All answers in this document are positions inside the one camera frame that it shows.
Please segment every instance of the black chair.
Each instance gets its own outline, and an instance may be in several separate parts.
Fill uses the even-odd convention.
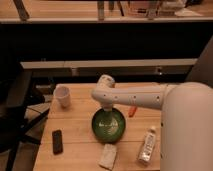
[[[194,81],[213,87],[213,36],[205,46],[196,64],[186,77],[187,82]]]
[[[0,152],[10,150],[6,171],[11,171],[20,142],[40,144],[26,133],[45,118],[48,110],[35,119],[25,119],[28,105],[44,102],[36,89],[32,71],[26,71],[9,55],[8,46],[0,47]]]

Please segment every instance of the white cup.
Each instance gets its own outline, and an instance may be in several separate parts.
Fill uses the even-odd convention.
[[[65,86],[58,86],[53,92],[54,97],[58,100],[60,105],[64,108],[70,105],[70,91]]]

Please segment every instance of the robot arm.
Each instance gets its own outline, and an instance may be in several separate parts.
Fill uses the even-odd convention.
[[[92,91],[92,97],[99,101],[104,110],[111,110],[113,104],[123,104],[161,109],[167,93],[176,85],[114,88],[115,81],[109,75],[102,75]]]

